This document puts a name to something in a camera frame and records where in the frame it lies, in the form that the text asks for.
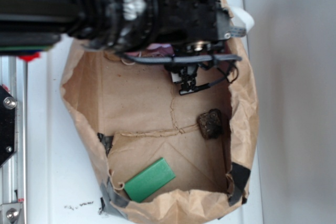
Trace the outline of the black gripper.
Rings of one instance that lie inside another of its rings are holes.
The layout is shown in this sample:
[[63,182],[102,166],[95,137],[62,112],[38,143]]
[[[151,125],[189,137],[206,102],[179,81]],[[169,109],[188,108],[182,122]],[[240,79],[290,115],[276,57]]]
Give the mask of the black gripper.
[[230,14],[224,0],[158,0],[155,42],[192,48],[231,38]]

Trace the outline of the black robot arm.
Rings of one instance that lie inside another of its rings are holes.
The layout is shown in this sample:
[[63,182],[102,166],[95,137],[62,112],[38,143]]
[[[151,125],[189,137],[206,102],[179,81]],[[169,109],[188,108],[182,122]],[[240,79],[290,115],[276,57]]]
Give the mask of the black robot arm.
[[90,50],[139,51],[230,38],[220,0],[1,0],[1,54],[45,51],[66,34]]

